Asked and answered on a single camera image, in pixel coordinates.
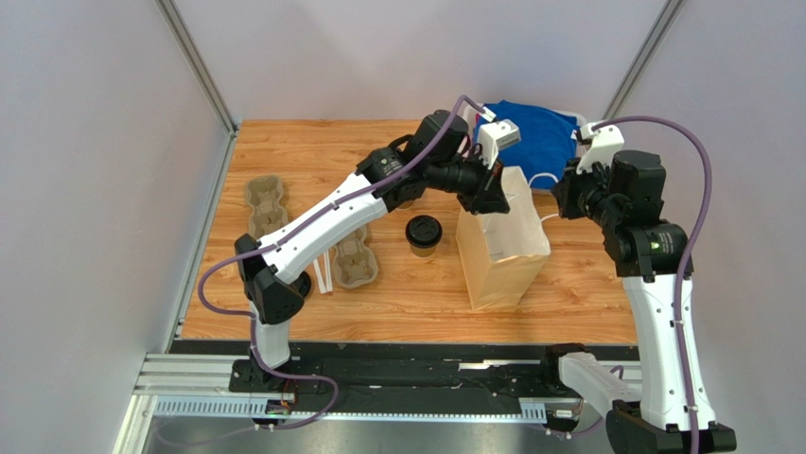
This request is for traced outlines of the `brown paper bag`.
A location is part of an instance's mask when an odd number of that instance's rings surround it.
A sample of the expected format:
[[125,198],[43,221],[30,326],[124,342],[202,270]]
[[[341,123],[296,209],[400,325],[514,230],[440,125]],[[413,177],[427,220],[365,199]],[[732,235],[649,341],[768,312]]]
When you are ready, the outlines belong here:
[[503,169],[502,188],[509,213],[458,217],[455,238],[473,310],[517,306],[552,252],[520,167]]

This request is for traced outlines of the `grey pulp cup carrier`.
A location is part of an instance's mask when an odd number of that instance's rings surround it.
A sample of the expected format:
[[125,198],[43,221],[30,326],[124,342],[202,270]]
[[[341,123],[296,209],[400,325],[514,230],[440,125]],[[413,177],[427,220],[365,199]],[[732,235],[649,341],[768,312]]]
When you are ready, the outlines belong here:
[[361,226],[333,247],[332,272],[341,288],[359,288],[377,279],[379,265],[374,251],[365,244],[368,236],[368,228]]

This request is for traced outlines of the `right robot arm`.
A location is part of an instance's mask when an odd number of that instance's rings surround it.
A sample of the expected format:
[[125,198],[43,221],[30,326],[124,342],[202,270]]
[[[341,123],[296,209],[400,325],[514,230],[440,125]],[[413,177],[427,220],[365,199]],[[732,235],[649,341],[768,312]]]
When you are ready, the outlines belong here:
[[626,150],[607,164],[569,160],[552,188],[562,218],[588,218],[602,229],[636,326],[641,386],[630,387],[578,344],[549,354],[552,378],[604,418],[616,453],[731,452],[735,431],[717,420],[698,365],[689,239],[661,216],[665,181],[657,155]]

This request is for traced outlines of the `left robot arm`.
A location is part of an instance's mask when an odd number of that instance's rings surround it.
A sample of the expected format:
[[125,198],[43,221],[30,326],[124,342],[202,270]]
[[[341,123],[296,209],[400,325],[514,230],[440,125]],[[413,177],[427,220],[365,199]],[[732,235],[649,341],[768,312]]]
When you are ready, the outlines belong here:
[[290,358],[290,320],[310,289],[306,267],[339,241],[426,190],[453,194],[472,215],[506,214],[503,163],[495,139],[468,144],[460,117],[440,110],[417,131],[371,151],[326,199],[270,235],[243,235],[235,243],[246,257],[238,265],[253,314],[251,363],[263,382],[291,380],[280,368]]

